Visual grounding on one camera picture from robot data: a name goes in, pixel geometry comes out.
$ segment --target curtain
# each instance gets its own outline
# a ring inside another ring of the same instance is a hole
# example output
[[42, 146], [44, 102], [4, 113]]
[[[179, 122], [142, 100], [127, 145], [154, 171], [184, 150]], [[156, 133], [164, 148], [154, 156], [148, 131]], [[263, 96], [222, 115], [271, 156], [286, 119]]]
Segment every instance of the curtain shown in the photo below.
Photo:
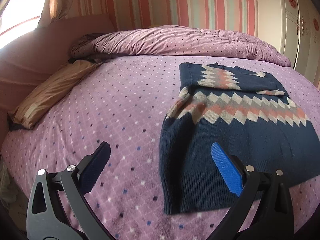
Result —
[[51, 22], [64, 19], [72, 2], [73, 0], [45, 0], [38, 27], [47, 26]]

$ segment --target knit sweater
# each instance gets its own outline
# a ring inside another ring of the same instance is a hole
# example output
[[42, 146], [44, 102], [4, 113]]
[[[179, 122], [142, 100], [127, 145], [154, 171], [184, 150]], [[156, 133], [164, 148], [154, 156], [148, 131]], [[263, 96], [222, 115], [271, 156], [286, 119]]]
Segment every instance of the knit sweater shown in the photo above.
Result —
[[160, 138], [164, 213], [232, 205], [236, 195], [211, 158], [214, 142], [258, 171], [281, 169], [289, 187], [320, 174], [312, 123], [273, 75], [217, 63], [183, 63], [179, 69], [179, 100]]

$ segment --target pink headboard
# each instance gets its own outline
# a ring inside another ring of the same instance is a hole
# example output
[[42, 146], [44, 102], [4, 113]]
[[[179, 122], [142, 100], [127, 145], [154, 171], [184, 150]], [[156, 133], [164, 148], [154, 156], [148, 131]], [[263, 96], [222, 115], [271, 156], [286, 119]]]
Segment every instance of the pink headboard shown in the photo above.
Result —
[[76, 17], [35, 29], [0, 49], [0, 147], [7, 112], [69, 59], [71, 44], [88, 33], [113, 31], [106, 14]]

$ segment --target tan pillowcase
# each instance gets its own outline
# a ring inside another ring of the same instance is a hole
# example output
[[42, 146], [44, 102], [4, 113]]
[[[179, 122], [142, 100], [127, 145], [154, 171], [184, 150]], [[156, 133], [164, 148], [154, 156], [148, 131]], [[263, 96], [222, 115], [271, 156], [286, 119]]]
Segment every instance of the tan pillowcase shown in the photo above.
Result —
[[27, 129], [34, 125], [44, 114], [62, 98], [87, 74], [101, 64], [86, 60], [77, 60], [73, 64], [62, 66], [50, 78], [37, 86], [25, 100], [8, 114], [15, 124]]

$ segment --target striped wallpaper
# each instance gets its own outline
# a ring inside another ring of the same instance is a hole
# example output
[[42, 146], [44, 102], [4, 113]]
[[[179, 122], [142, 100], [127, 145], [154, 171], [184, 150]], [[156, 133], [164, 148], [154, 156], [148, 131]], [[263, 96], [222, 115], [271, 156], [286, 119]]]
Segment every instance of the striped wallpaper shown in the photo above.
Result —
[[101, 13], [117, 30], [173, 24], [257, 35], [257, 0], [74, 0], [67, 18]]

